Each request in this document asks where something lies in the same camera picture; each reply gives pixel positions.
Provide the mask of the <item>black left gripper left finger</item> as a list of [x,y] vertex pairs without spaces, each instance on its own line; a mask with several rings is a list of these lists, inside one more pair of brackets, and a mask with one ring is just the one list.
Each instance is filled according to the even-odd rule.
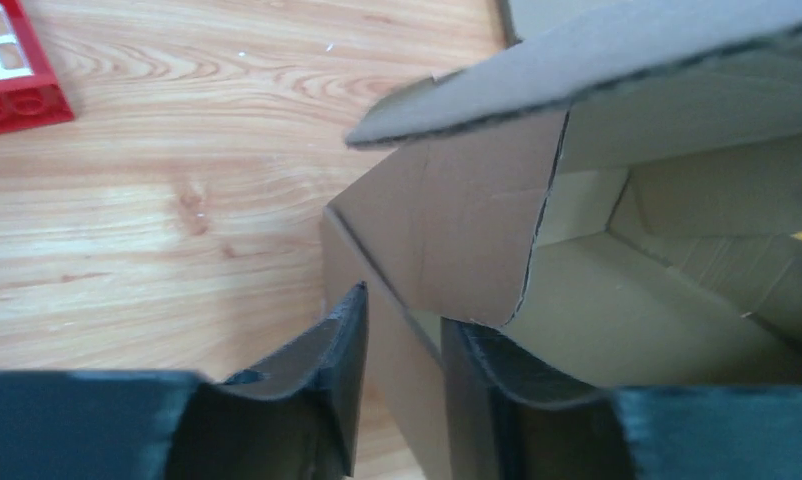
[[0,479],[345,479],[368,291],[224,381],[179,370],[0,370]]

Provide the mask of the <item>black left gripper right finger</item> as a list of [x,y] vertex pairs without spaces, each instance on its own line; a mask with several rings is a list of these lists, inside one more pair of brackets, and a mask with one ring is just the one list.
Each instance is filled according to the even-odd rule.
[[456,479],[802,479],[802,386],[598,388],[441,322]]

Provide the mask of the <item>brown cardboard box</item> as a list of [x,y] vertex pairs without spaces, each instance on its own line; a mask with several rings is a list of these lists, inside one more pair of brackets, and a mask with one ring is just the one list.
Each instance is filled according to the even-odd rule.
[[619,1],[375,104],[321,222],[366,368],[450,465],[441,322],[598,388],[802,386],[802,1]]

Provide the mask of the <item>red small box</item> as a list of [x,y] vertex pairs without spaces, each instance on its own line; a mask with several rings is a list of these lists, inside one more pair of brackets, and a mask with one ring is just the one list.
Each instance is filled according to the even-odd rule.
[[20,1],[0,1],[0,134],[75,119]]

